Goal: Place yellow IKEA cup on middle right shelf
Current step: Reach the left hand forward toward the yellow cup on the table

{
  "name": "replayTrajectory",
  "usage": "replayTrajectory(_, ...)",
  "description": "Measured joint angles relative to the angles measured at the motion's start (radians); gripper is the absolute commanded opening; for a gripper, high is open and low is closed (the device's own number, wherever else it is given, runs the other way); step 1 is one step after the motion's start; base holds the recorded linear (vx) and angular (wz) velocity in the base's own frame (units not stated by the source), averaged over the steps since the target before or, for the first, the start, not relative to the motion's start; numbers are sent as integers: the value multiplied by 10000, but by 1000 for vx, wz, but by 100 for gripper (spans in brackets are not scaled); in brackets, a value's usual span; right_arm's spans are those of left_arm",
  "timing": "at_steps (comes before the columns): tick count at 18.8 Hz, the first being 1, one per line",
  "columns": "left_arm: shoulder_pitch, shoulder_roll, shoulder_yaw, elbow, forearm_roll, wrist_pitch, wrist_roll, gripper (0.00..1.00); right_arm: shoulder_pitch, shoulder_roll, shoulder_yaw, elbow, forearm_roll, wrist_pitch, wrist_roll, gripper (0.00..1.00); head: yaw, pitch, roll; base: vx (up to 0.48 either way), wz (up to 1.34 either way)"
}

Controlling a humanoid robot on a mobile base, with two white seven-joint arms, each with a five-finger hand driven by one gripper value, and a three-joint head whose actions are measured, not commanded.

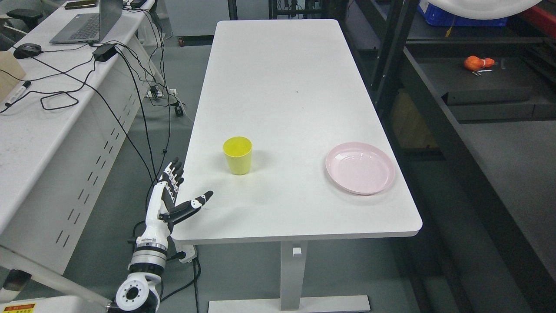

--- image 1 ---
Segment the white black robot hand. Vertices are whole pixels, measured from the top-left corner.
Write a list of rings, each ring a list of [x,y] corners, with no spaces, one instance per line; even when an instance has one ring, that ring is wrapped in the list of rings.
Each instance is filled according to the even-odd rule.
[[[176,224],[190,218],[208,202],[213,191],[182,203],[177,202],[179,187],[184,181],[183,166],[178,158],[173,159],[153,187],[145,218],[146,229],[136,240],[136,250],[153,248],[157,252],[168,250],[168,237]]]

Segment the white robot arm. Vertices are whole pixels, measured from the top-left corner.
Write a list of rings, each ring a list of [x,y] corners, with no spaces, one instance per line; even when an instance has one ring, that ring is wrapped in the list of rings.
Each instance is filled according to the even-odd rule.
[[[129,274],[118,288],[106,313],[155,313],[160,304],[156,286],[162,281],[167,261],[167,246],[140,243],[133,251]]]

